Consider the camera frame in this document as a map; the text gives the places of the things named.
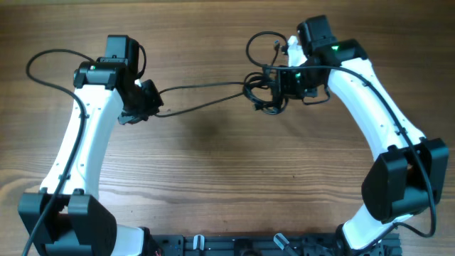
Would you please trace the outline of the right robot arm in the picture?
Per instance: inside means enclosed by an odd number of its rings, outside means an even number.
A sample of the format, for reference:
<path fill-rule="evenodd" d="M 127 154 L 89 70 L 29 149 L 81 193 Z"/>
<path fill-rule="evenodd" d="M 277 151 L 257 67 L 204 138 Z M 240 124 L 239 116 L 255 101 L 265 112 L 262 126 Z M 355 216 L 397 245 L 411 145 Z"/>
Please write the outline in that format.
<path fill-rule="evenodd" d="M 421 212 L 437 222 L 436 206 L 449 160 L 441 139 L 427 139 L 403 115 L 378 80 L 362 46 L 339 41 L 325 16 L 309 18 L 287 40 L 287 65 L 277 70 L 272 95 L 278 102 L 336 95 L 363 133 L 373 165 L 361 186 L 363 204 L 340 225 L 332 253 L 360 255 L 378 249 L 386 235 Z"/>

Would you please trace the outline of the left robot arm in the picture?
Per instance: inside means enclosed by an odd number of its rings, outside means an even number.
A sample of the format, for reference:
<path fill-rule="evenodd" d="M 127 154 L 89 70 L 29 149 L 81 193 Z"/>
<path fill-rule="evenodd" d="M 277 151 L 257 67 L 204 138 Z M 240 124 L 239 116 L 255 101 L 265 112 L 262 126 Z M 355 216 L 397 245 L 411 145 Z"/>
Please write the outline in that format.
<path fill-rule="evenodd" d="M 73 78 L 70 121 L 48 175 L 25 193 L 18 213 L 29 238 L 23 253 L 40 255 L 162 255 L 149 229 L 117 223 L 99 202 L 102 162 L 115 124 L 136 124 L 163 102 L 142 80 L 144 48 L 129 36 L 110 35 L 105 54 L 84 57 Z"/>

